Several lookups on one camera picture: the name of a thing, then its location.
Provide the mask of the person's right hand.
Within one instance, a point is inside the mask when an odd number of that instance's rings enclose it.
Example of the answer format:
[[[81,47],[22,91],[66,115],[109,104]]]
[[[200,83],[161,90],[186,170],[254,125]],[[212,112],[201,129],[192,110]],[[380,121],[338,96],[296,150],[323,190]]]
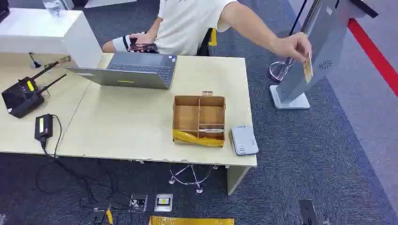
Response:
[[[152,33],[135,33],[129,35],[130,39],[136,39],[136,45],[139,44],[152,44],[156,38],[156,35]]]

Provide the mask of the person's left hand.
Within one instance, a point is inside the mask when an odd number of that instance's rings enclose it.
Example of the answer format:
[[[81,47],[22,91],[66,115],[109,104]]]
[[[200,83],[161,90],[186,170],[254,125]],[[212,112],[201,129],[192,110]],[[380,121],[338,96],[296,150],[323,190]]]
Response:
[[[277,38],[272,43],[272,52],[305,63],[312,53],[312,45],[307,34],[298,32],[285,38]]]

